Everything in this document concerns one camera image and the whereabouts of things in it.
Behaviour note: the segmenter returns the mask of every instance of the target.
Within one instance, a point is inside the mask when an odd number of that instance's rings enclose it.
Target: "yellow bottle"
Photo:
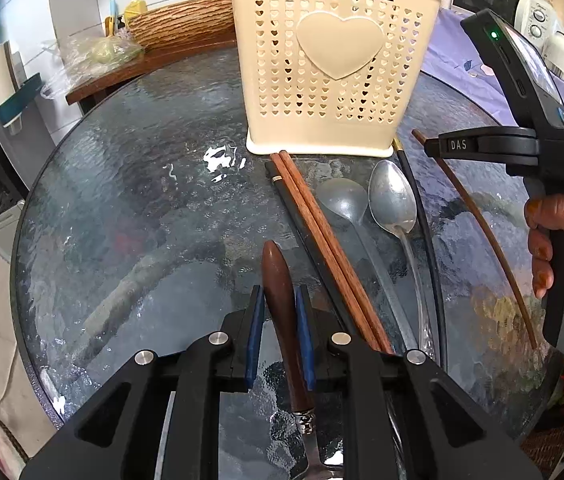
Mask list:
[[[130,0],[130,4],[126,6],[124,9],[124,23],[128,25],[128,22],[133,19],[135,16],[139,16],[144,12],[147,12],[149,9],[146,6],[146,2],[144,0]]]

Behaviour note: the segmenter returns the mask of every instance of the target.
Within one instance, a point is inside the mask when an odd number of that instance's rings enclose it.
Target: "round table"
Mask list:
[[[519,438],[545,405],[560,367],[559,356],[541,338],[543,311],[530,287],[526,192],[504,167],[451,162],[518,278],[541,341],[537,351],[530,348],[486,238],[411,137],[412,128],[430,137],[491,124],[465,96],[421,74],[398,133],[434,236],[449,375]],[[160,355],[182,351],[217,330],[226,313],[245,308],[252,286],[261,283],[259,262],[267,239],[282,248],[295,284],[323,295],[265,175],[267,157],[247,152],[246,133],[237,52],[220,50],[176,62],[122,88],[94,108],[49,159],[18,228],[12,303],[24,363],[57,424],[139,349]],[[375,163],[364,157],[297,156],[314,190],[340,176],[366,188]],[[326,215],[389,336],[399,338],[355,231],[347,221]],[[412,276],[399,241],[376,226],[368,212],[364,223],[416,326]],[[411,237],[434,316],[417,228]],[[336,405],[337,399],[322,399],[323,407]],[[296,464],[302,450],[288,413],[270,319],[255,387],[249,394],[223,394],[220,410],[220,478],[222,472],[229,478],[287,478],[288,471],[302,468]],[[326,412],[321,420],[331,437],[321,444],[332,452],[341,445],[338,421]]]

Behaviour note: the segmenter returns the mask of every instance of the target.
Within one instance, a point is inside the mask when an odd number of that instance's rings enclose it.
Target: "plastic basket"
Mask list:
[[[247,148],[389,156],[441,0],[233,0]]]

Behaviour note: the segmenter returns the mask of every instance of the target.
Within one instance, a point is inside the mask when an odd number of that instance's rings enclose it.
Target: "silver screw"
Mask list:
[[[229,335],[225,332],[213,332],[208,336],[208,342],[212,345],[223,345],[229,340]]]
[[[155,359],[155,354],[150,350],[142,350],[135,354],[135,362],[139,365],[147,365]]]
[[[351,342],[351,336],[348,335],[346,332],[335,332],[331,336],[331,341],[334,342],[336,345],[348,345]]]
[[[409,360],[409,363],[421,365],[427,360],[427,355],[422,350],[411,350],[406,354],[406,359]]]

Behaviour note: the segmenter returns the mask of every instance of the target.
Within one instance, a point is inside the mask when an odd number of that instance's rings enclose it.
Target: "wooden chopstick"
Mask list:
[[[297,166],[293,162],[291,156],[285,151],[281,151],[279,155],[282,159],[282,162],[284,163],[284,166],[288,170],[288,173],[291,175],[295,186],[299,190],[306,205],[308,206],[313,219],[317,222],[321,234],[326,239],[329,248],[331,248],[332,254],[335,256],[335,260],[337,261],[337,264],[342,273],[344,273],[348,285],[353,290],[357,303],[361,307],[364,317],[366,317],[367,322],[371,326],[376,341],[380,344],[380,349],[382,349],[382,351],[385,353],[392,354],[393,346],[391,345],[391,341],[384,331],[382,322],[377,316],[373,304],[371,304],[371,301],[366,295],[366,290],[364,290],[362,283],[360,283],[357,274],[348,261],[347,255],[344,253],[344,250],[342,250],[342,247],[337,241],[337,238],[335,237],[335,233],[331,229],[329,221],[326,219],[326,216],[324,216],[324,213],[315,200],[313,193],[311,193],[311,190],[306,185],[306,182],[304,181],[300,170],[297,169]]]
[[[339,265],[337,264],[337,260],[335,259],[335,256],[333,255],[331,248],[329,247],[329,244],[327,243],[324,235],[322,234],[322,231],[319,230],[318,224],[315,221],[315,218],[313,218],[313,215],[311,214],[309,207],[306,205],[306,202],[304,201],[302,194],[300,193],[297,185],[295,184],[293,177],[286,169],[286,166],[284,165],[278,153],[272,153],[271,160],[275,164],[277,171],[279,172],[279,174],[282,176],[282,179],[286,183],[286,187],[288,188],[289,193],[293,197],[293,201],[297,205],[297,209],[299,209],[302,219],[304,220],[306,226],[311,232],[315,240],[315,243],[319,248],[319,252],[321,252],[322,256],[324,257],[324,260],[326,261],[326,264],[329,267],[329,270],[331,271],[331,274],[333,275],[333,278],[335,278],[335,282],[337,283],[337,288],[342,294],[342,297],[344,297],[344,301],[348,306],[348,311],[350,312],[351,317],[353,317],[353,320],[355,321],[355,324],[360,330],[362,337],[364,338],[364,340],[366,340],[366,342],[373,350],[379,351],[380,345],[377,342],[377,339],[375,338],[375,334],[373,333],[373,330],[371,329],[369,322],[366,320],[364,312],[362,311],[359,303],[357,302],[353,290],[351,290],[351,287],[348,284],[344,273],[342,272]]]
[[[424,142],[427,140],[427,137],[425,137],[424,134],[419,130],[413,130],[411,133],[413,134],[413,137],[415,137],[419,141],[419,143],[422,146],[424,146]],[[528,334],[528,338],[531,341],[531,348],[533,350],[537,349],[536,333],[534,332],[533,324],[531,323],[531,317],[528,315],[526,304],[524,304],[524,298],[522,297],[522,292],[520,292],[520,288],[518,287],[518,281],[516,280],[516,277],[513,274],[510,265],[508,264],[507,257],[504,255],[504,252],[500,247],[498,239],[495,238],[493,231],[491,231],[491,227],[489,227],[489,224],[484,219],[484,216],[482,216],[480,208],[473,201],[471,195],[469,195],[467,190],[462,185],[462,182],[460,182],[460,180],[456,177],[456,174],[453,172],[453,170],[449,168],[448,164],[441,158],[436,158],[436,162],[440,167],[440,169],[444,171],[444,174],[446,174],[448,179],[451,181],[451,184],[453,184],[453,186],[456,188],[456,191],[458,192],[462,200],[464,200],[466,207],[475,217],[476,221],[478,222],[479,226],[484,232],[484,235],[489,241],[489,244],[491,245],[491,248],[493,249],[495,256],[500,262],[500,266],[502,267],[502,270],[504,270],[504,274],[507,277],[508,284],[510,285],[511,290],[513,290],[513,295],[516,298],[516,302],[518,303],[518,308],[520,309],[520,314],[522,314],[522,319],[524,320],[526,333]]]

